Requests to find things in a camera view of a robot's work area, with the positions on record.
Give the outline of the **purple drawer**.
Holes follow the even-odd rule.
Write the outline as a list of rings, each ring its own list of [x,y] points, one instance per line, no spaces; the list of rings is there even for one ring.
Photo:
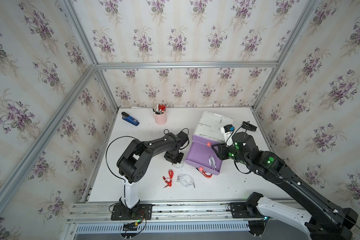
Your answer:
[[[210,169],[209,156],[214,156],[216,161],[216,170]],[[197,169],[203,170],[209,174],[219,175],[223,161],[220,160],[211,147],[200,143],[192,142],[185,163]]]
[[[199,136],[199,135],[193,135],[192,139],[193,139],[193,142],[200,143],[203,145],[207,145],[207,143],[211,143],[211,145],[215,145],[215,144],[222,144],[225,142],[224,140],[209,139],[209,138],[205,138],[205,137]]]

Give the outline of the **purple top drawer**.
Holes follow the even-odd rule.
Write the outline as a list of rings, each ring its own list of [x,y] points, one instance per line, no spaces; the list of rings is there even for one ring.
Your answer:
[[[193,142],[200,143],[203,145],[207,145],[207,143],[211,143],[211,145],[215,145],[215,144],[222,144],[225,142],[224,140],[209,139],[209,138],[205,138],[205,137],[199,136],[199,135],[193,135],[192,139],[193,139]]]

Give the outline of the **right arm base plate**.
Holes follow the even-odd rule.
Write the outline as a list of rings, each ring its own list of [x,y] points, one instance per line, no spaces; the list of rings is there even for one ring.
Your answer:
[[[260,213],[257,206],[257,202],[246,201],[229,203],[227,209],[233,219],[264,219],[265,216]]]

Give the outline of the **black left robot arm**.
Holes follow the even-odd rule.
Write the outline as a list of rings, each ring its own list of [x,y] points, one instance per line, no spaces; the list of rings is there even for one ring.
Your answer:
[[[108,151],[115,141],[122,138],[131,138],[132,141],[117,161],[119,175],[116,175],[110,168]],[[136,208],[140,203],[138,182],[146,174],[152,158],[164,153],[166,161],[179,164],[184,157],[182,150],[189,143],[189,130],[187,128],[177,134],[165,130],[163,137],[151,141],[140,141],[130,136],[121,136],[111,141],[106,148],[105,160],[111,174],[124,181],[123,195],[119,200],[119,204],[127,208],[127,210]]]

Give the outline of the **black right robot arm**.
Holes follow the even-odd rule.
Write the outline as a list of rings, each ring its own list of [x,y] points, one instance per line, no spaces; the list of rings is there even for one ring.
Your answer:
[[[263,217],[265,221],[273,218],[302,231],[311,240],[352,239],[352,228],[358,219],[353,209],[341,208],[322,196],[276,154],[259,150],[251,135],[239,132],[230,140],[233,142],[230,146],[225,143],[207,146],[220,160],[244,164],[249,173],[276,185],[303,207],[303,210],[292,208],[253,192],[244,203],[231,204],[229,210],[234,218]]]

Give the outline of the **white wired earphones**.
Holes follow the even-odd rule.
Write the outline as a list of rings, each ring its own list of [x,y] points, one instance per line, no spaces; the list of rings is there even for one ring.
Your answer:
[[[210,169],[216,170],[216,161],[214,156],[209,156],[208,161],[209,161]]]
[[[176,169],[182,169],[184,167],[184,162],[172,164],[172,166]]]
[[[177,182],[181,184],[184,188],[195,188],[195,180],[192,176],[187,174],[179,174],[177,175]]]

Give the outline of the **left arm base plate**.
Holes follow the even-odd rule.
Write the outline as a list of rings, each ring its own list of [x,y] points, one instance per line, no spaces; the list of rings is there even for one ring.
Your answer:
[[[112,221],[124,220],[150,220],[152,218],[152,204],[137,204],[132,209],[129,209],[123,204],[115,204],[111,210]]]

